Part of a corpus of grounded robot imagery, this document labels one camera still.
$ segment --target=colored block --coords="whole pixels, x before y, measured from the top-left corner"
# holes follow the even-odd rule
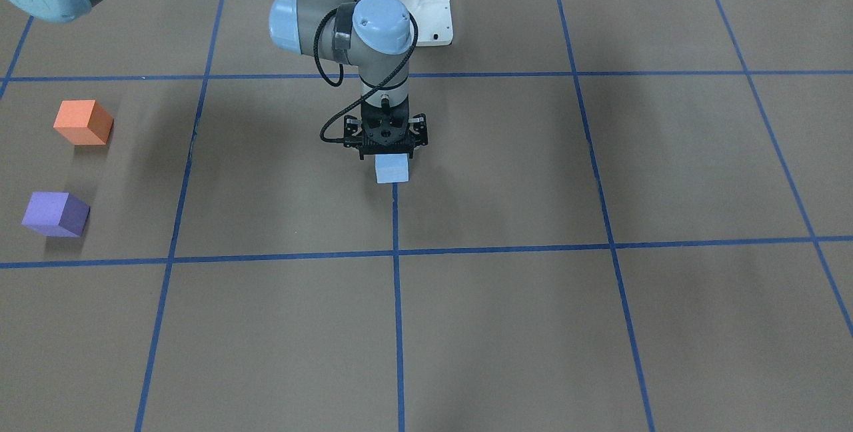
[[[382,153],[376,156],[376,183],[409,182],[408,153]]]
[[[62,101],[54,129],[74,145],[106,145],[113,116],[97,101]]]
[[[68,192],[33,192],[25,225],[47,237],[80,237],[89,216],[89,206]]]

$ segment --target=black cable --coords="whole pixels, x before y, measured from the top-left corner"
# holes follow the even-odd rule
[[[320,56],[318,55],[318,51],[320,49],[320,34],[323,34],[323,28],[326,27],[329,19],[332,19],[335,16],[335,13],[338,13],[338,9],[330,10],[329,13],[323,17],[323,20],[320,21],[320,25],[317,25],[317,32],[314,33],[314,65],[317,66],[317,71],[320,71],[320,75],[323,76],[323,80],[325,80],[326,83],[332,87],[340,87],[341,83],[344,83],[344,65],[338,64],[338,67],[341,68],[339,71],[338,82],[332,82],[332,79],[329,79],[329,76],[324,73],[323,66],[320,65]]]
[[[370,91],[368,91],[367,94],[364,94],[362,95],[362,97],[359,97],[359,100],[354,101],[347,108],[333,115],[332,118],[329,119],[325,125],[323,125],[323,128],[320,129],[320,140],[326,141],[326,143],[344,143],[344,137],[339,137],[335,139],[330,139],[326,137],[326,130],[329,129],[329,126],[331,126],[335,122],[335,120],[340,119],[345,114],[350,112],[350,110],[353,110],[354,108],[365,103],[368,98],[371,98],[371,95],[374,95],[379,89],[386,86],[387,83],[391,82],[391,79],[394,79],[394,77],[397,76],[397,73],[400,73],[400,71],[403,70],[403,67],[405,67],[406,62],[409,61],[409,57],[412,56],[412,53],[415,52],[415,47],[417,47],[418,45],[418,23],[415,21],[415,16],[412,15],[412,13],[409,13],[409,19],[412,21],[412,27],[414,28],[415,33],[413,34],[414,37],[412,37],[412,45],[409,46],[409,50],[406,52],[406,56],[403,57],[403,60],[400,61],[400,65],[397,65],[397,68],[394,69],[392,73],[388,74],[388,77],[385,77],[382,82],[378,83],[378,85],[375,85]]]

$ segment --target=grid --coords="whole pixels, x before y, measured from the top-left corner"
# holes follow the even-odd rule
[[[192,175],[193,167],[193,147],[198,135],[198,126],[201,121],[204,111],[205,96],[207,95],[207,85],[211,80],[241,80],[241,79],[314,79],[320,77],[318,74],[211,74],[211,65],[213,64],[213,56],[216,50],[217,32],[219,32],[219,23],[222,18],[223,5],[226,0],[219,0],[217,6],[216,19],[214,21],[213,30],[210,36],[210,45],[207,53],[207,65],[203,75],[149,75],[149,76],[102,76],[102,77],[16,77],[13,72],[18,58],[21,55],[21,50],[27,40],[27,34],[33,24],[33,18],[27,20],[24,30],[21,32],[21,38],[18,40],[15,53],[8,70],[0,83],[0,99],[3,98],[6,88],[10,83],[34,83],[34,82],[79,82],[79,81],[95,81],[95,82],[113,82],[113,81],[144,81],[144,80],[201,80],[201,94],[198,100],[198,106],[195,113],[195,122],[192,131],[192,137],[189,143],[189,151],[187,153],[186,165],[183,173],[183,183],[177,202],[177,210],[175,213],[173,235],[168,255],[161,258],[153,259],[99,259],[99,260],[59,260],[59,261],[42,261],[42,262],[8,262],[0,263],[0,269],[34,269],[34,268],[55,268],[55,267],[79,267],[79,266],[116,266],[116,265],[164,265],[165,272],[161,287],[161,295],[159,296],[159,304],[155,319],[155,328],[151,339],[149,349],[149,359],[147,360],[147,368],[145,377],[143,378],[143,386],[141,387],[141,395],[137,413],[137,422],[135,430],[141,431],[143,428],[143,419],[145,417],[145,408],[147,404],[147,394],[155,368],[155,357],[157,353],[159,331],[161,330],[162,320],[165,312],[165,302],[169,291],[169,283],[171,271],[174,264],[199,264],[199,263],[214,263],[214,262],[247,262],[247,261],[265,261],[265,260],[298,260],[298,259],[351,259],[361,257],[390,257],[393,258],[393,281],[394,281],[394,298],[395,298],[395,323],[396,323],[396,338],[397,338],[397,417],[399,418],[399,430],[405,430],[405,363],[403,359],[403,305],[400,283],[400,258],[403,256],[418,256],[418,255],[482,255],[482,253],[544,253],[556,251],[578,251],[578,250],[601,250],[609,251],[612,258],[613,271],[616,275],[616,283],[618,283],[619,297],[622,303],[622,312],[624,313],[625,327],[627,328],[628,338],[630,338],[631,352],[634,359],[634,368],[636,368],[636,379],[639,383],[640,392],[642,393],[642,401],[646,413],[646,422],[648,429],[653,432],[655,422],[653,417],[653,404],[646,392],[646,383],[643,375],[642,367],[642,352],[637,345],[636,337],[634,336],[634,326],[631,319],[630,303],[628,303],[628,293],[622,280],[622,271],[619,263],[619,250],[627,249],[663,249],[663,247],[727,247],[736,245],[765,245],[765,244],[785,244],[785,243],[802,243],[812,244],[814,250],[820,259],[822,270],[826,274],[826,280],[831,287],[835,300],[838,302],[838,310],[842,314],[848,331],[853,337],[853,321],[850,318],[850,312],[844,304],[840,290],[835,282],[834,275],[830,269],[828,262],[823,254],[822,244],[825,243],[853,243],[853,235],[817,235],[814,231],[804,202],[798,192],[797,184],[793,174],[791,173],[783,150],[776,139],[773,126],[768,118],[768,114],[764,110],[762,98],[759,95],[758,89],[753,81],[754,76],[829,76],[829,75],[851,75],[853,70],[752,70],[746,64],[740,44],[735,37],[734,29],[729,23],[725,12],[722,0],[714,0],[718,9],[719,15],[725,24],[728,36],[731,39],[734,51],[741,64],[741,70],[730,71],[691,71],[691,70],[673,70],[673,71],[580,71],[576,66],[575,53],[572,47],[572,37],[570,37],[570,18],[567,18],[566,11],[562,0],[556,0],[558,10],[555,11],[560,16],[560,22],[563,28],[564,40],[566,41],[566,53],[568,55],[570,70],[569,71],[506,71],[506,73],[412,73],[415,79],[451,79],[451,77],[570,77],[578,99],[578,106],[582,116],[582,124],[584,124],[584,134],[588,141],[589,161],[594,179],[597,184],[598,196],[600,200],[601,219],[603,220],[606,229],[606,243],[584,243],[584,244],[562,244],[562,245],[539,245],[539,246],[518,246],[518,247],[451,247],[450,249],[401,249],[399,241],[399,194],[397,194],[397,184],[393,184],[393,248],[388,250],[365,250],[357,252],[339,252],[339,253],[271,253],[270,255],[223,255],[223,256],[195,256],[195,257],[180,257],[176,256],[177,240],[179,240],[181,222],[183,218],[183,207],[186,201],[187,189]],[[773,144],[776,156],[779,159],[780,165],[783,168],[787,183],[790,187],[790,192],[795,198],[802,222],[807,228],[808,235],[806,237],[771,237],[771,238],[751,238],[751,239],[727,239],[727,240],[705,240],[705,241],[640,241],[639,243],[618,243],[615,241],[612,225],[610,225],[610,217],[607,209],[606,191],[601,181],[601,174],[598,167],[598,161],[595,155],[594,137],[590,131],[588,124],[587,111],[584,103],[584,92],[582,92],[581,77],[620,77],[620,76],[741,76],[745,77],[749,83],[752,95],[755,98],[756,106],[761,113],[762,121],[764,122],[768,136]],[[357,77],[357,74],[345,74],[347,77]]]

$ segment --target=black object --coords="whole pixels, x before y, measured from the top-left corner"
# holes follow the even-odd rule
[[[381,153],[408,153],[409,159],[415,149],[429,144],[427,116],[423,113],[409,119],[409,99],[396,107],[389,107],[387,98],[382,107],[362,103],[362,120],[351,115],[344,118],[344,147],[359,150],[359,157]]]

